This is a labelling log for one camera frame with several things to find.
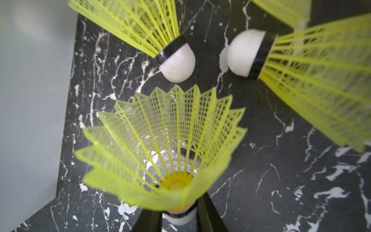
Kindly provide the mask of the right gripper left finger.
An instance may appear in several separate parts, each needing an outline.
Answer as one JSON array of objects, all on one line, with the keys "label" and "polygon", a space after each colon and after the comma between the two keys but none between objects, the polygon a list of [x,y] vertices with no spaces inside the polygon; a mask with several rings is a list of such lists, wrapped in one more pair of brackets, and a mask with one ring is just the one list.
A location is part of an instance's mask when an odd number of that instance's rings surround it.
[{"label": "right gripper left finger", "polygon": [[132,232],[162,232],[162,215],[160,211],[143,209]]}]

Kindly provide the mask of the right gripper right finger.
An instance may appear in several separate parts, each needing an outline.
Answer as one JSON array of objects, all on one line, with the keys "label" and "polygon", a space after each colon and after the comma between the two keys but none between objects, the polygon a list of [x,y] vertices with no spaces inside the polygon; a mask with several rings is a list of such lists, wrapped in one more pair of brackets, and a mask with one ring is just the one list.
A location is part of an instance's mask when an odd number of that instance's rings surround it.
[{"label": "right gripper right finger", "polygon": [[197,232],[229,231],[207,192],[197,200],[196,225]]}]

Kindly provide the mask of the green shuttlecock eight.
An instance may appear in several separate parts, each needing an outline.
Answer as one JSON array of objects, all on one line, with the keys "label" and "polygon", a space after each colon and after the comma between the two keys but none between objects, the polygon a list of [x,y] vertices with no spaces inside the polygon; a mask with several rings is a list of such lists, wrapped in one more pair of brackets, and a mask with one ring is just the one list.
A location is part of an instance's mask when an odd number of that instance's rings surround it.
[{"label": "green shuttlecock eight", "polygon": [[232,101],[214,88],[177,85],[117,100],[113,113],[98,113],[101,126],[83,129],[90,146],[75,156],[92,168],[84,184],[187,224],[247,133],[239,126],[245,108],[233,109]]}]

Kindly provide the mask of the green shuttlecock five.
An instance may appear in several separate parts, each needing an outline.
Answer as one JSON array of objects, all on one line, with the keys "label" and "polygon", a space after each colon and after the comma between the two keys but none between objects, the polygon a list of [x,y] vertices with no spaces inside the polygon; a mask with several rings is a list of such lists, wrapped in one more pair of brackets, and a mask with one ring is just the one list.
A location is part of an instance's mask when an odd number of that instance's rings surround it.
[{"label": "green shuttlecock five", "polygon": [[349,17],[279,36],[239,33],[229,69],[261,80],[335,144],[362,153],[371,140],[371,16]]}]

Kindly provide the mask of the green shuttlecock three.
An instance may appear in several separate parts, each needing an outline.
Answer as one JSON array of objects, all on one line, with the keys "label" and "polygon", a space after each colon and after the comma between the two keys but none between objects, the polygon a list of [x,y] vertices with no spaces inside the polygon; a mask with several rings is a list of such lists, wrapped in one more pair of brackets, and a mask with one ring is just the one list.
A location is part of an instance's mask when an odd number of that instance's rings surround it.
[{"label": "green shuttlecock three", "polygon": [[187,80],[196,57],[179,31],[175,1],[69,1],[98,26],[152,57],[173,83]]}]

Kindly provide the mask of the clear plastic storage box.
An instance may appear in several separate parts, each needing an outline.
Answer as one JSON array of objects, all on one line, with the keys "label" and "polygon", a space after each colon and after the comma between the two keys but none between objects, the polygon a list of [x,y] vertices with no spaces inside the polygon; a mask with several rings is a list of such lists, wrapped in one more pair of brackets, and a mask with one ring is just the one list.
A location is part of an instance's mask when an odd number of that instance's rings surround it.
[{"label": "clear plastic storage box", "polygon": [[77,13],[1,1],[1,231],[56,197]]}]

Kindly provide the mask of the green shuttlecock four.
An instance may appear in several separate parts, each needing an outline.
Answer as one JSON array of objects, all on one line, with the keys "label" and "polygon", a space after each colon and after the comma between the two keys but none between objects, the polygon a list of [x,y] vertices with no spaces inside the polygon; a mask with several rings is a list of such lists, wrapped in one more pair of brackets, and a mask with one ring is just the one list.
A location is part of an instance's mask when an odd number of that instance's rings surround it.
[{"label": "green shuttlecock four", "polygon": [[253,0],[252,2],[293,29],[304,29],[311,20],[311,0]]}]

